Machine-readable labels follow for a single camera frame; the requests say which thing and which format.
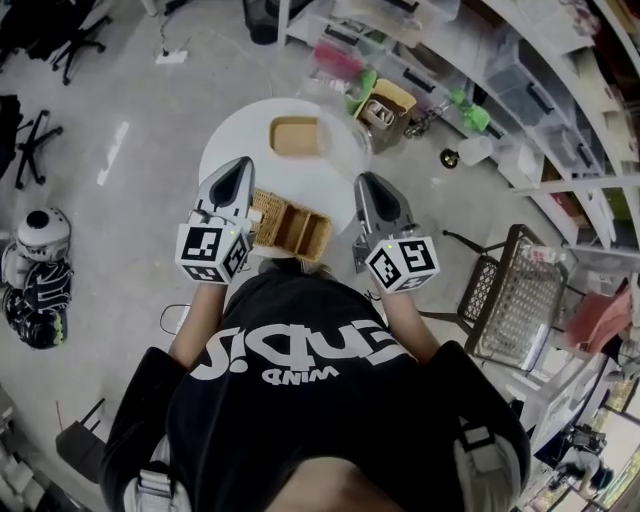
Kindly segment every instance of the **plastic storage bin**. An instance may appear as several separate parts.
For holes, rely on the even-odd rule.
[[[605,172],[604,149],[591,126],[584,122],[586,119],[581,121],[581,126],[548,126],[542,129],[542,134],[549,149],[571,174],[577,177],[601,176]]]
[[[606,171],[606,157],[604,148],[600,143],[600,139],[591,128],[591,123],[587,120],[582,109],[575,105],[577,135],[581,144],[583,144],[584,152],[581,147],[581,159],[587,167],[587,175],[604,175]],[[587,160],[591,160],[592,165],[587,165]]]
[[[402,0],[339,0],[331,16],[347,18],[379,30],[408,46],[416,46],[434,13],[421,2]]]
[[[574,124],[573,97],[540,55],[510,27],[499,29],[485,70],[488,86],[525,126]]]
[[[605,119],[618,158],[623,162],[640,162],[638,139],[628,111],[610,112],[605,115]]]
[[[343,53],[373,65],[385,55],[385,47],[340,23],[314,14],[309,16],[307,44],[311,47],[328,44]]]
[[[444,23],[455,20],[460,11],[460,0],[423,0],[422,5]]]
[[[501,148],[513,144],[520,139],[522,128],[498,103],[486,95],[482,101],[476,96],[484,96],[484,92],[477,85],[474,88],[474,103],[484,108],[491,116],[491,122],[483,135],[489,137],[494,148]]]
[[[423,110],[433,107],[432,93],[435,82],[424,72],[409,64],[400,56],[388,53],[377,63],[378,75],[393,82],[411,94]]]
[[[460,89],[467,81],[466,75],[422,44],[415,48],[398,44],[394,53],[408,66],[447,90]]]
[[[516,4],[527,22],[557,54],[563,55],[586,46],[593,46],[591,36],[581,35],[576,31],[574,18],[576,13],[571,12],[573,8],[569,2],[516,0]]]

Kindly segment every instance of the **black chair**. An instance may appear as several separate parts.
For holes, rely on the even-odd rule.
[[[113,20],[109,16],[103,16],[90,27],[86,29],[78,29],[78,31],[71,37],[69,45],[60,53],[60,55],[58,55],[52,65],[53,70],[58,71],[60,68],[60,62],[66,57],[67,61],[65,62],[64,72],[62,74],[62,83],[64,85],[69,85],[71,83],[71,80],[69,79],[69,69],[71,68],[73,59],[81,48],[95,48],[98,53],[102,53],[107,49],[107,47],[102,43],[93,41],[90,38],[95,32],[102,28],[103,25],[108,25],[112,21]]]
[[[91,428],[85,423],[104,403],[104,398],[89,411],[82,421],[74,421],[56,436],[56,451],[58,455],[78,473],[94,484],[100,477],[100,461],[105,443],[93,431],[100,424],[96,421]]]
[[[18,167],[18,175],[16,176],[15,187],[18,190],[24,188],[22,182],[22,173],[27,164],[35,182],[42,185],[45,177],[38,174],[38,168],[35,161],[35,152],[38,147],[42,146],[54,135],[60,135],[63,131],[61,126],[49,130],[38,137],[38,129],[43,117],[48,117],[48,110],[41,110],[35,121],[29,121],[23,126],[19,126],[23,119],[20,114],[20,102],[17,96],[0,96],[0,178],[9,168],[9,164],[15,158],[15,149],[22,151],[20,166]],[[16,135],[20,130],[32,126],[31,132],[25,142],[16,145]]]

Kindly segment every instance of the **green object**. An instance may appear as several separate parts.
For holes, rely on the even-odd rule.
[[[360,89],[354,88],[344,96],[349,115],[355,114],[358,107],[371,95],[371,91],[373,91],[373,87],[376,85],[376,80],[378,80],[378,73],[373,69],[365,69],[360,73]]]
[[[489,112],[470,102],[464,90],[456,89],[451,91],[450,99],[451,103],[460,110],[465,127],[478,133],[483,133],[487,129],[491,122]]]

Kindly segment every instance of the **white box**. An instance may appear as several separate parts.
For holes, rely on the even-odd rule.
[[[249,250],[247,238],[237,226],[180,224],[175,262],[193,281],[229,284]]]
[[[366,264],[387,293],[415,290],[440,272],[431,237],[382,240]]]
[[[609,112],[605,114],[605,120],[611,134],[609,140],[616,147],[618,158],[623,162],[640,162],[638,139],[628,112]]]
[[[522,142],[503,148],[498,156],[498,171],[515,188],[538,188],[543,168],[544,155]]]

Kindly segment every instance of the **wicker basket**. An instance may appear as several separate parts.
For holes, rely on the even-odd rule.
[[[273,246],[286,206],[287,203],[275,194],[260,189],[254,190],[252,207],[262,212],[262,222],[253,225],[254,231],[257,231],[254,243]]]
[[[275,194],[256,189],[253,208],[263,212],[255,243],[276,247],[296,258],[317,263],[331,237],[331,219]]]

